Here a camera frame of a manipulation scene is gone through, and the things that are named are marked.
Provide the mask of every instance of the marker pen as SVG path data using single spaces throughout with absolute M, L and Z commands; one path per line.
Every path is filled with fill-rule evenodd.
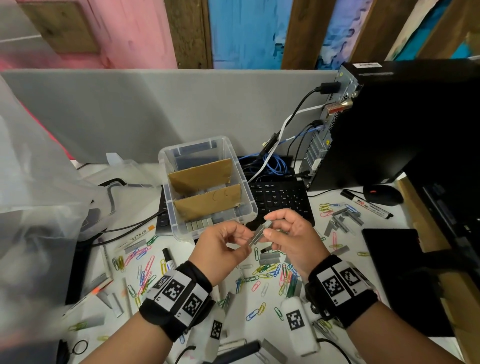
M 162 252 L 163 252 L 163 256 L 165 258 L 165 262 L 166 262 L 166 265 L 167 265 L 167 270 L 176 269 L 177 266 L 175 265 L 171 255 L 170 255 L 170 252 L 168 251 L 168 248 L 162 249 Z
M 360 206 L 366 208 L 367 210 L 373 212 L 374 214 L 377 214 L 378 216 L 380 216 L 382 218 L 391 218 L 393 216 L 393 214 L 391 214 L 390 212 L 385 211 L 382 208 L 379 208 L 379 207 L 365 201 L 363 198 L 358 197 L 357 195 L 353 194 L 350 191 L 342 190 L 342 192 L 340 192 L 340 194 L 343 197 L 346 197 L 349 200 L 352 200 L 357 205 L 360 205 Z

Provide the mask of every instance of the translucent plastic sheet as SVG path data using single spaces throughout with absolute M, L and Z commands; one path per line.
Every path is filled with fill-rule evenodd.
M 53 363 L 80 227 L 80 178 L 0 78 L 0 363 Z
M 0 68 L 62 68 L 15 0 L 0 0 Z

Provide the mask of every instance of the computer mouse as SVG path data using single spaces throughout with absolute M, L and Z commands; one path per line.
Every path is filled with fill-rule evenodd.
M 363 187 L 363 195 L 372 204 L 396 206 L 403 203 L 403 196 L 395 187 L 387 184 L 374 184 Z

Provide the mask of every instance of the person's left hand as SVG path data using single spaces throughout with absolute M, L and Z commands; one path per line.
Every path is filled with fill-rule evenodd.
M 212 287 L 223 281 L 233 269 L 252 252 L 247 240 L 253 232 L 236 221 L 224 221 L 209 226 L 200 235 L 190 260 L 208 278 Z M 227 247 L 226 243 L 240 245 L 238 249 Z

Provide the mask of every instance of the plastic bin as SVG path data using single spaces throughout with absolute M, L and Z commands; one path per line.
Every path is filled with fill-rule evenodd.
M 186 223 L 188 221 L 183 220 L 173 204 L 173 201 L 182 199 L 185 196 L 178 194 L 173 189 L 168 179 L 168 174 L 227 158 L 232 159 L 230 183 L 210 188 L 208 191 L 239 183 L 241 189 L 240 205 L 225 211 L 206 215 L 203 218 L 211 218 L 214 224 L 227 220 L 235 220 L 245 224 L 257 217 L 258 208 L 241 169 L 237 155 L 233 150 L 232 143 L 226 136 L 216 136 L 196 142 L 167 146 L 158 153 L 160 175 L 165 193 L 165 201 L 167 203 L 168 217 L 170 219 L 173 236 L 175 236 L 177 240 L 188 242 L 192 239 L 197 239 L 205 228 L 190 232 L 187 231 Z M 199 191 L 198 194 L 204 192 L 207 192 L 207 190 Z
M 94 196 L 88 215 L 80 228 L 78 241 L 83 241 L 111 227 L 116 221 L 135 216 L 161 194 L 155 178 L 133 160 L 108 166 L 85 177 L 85 180 L 102 185 Z

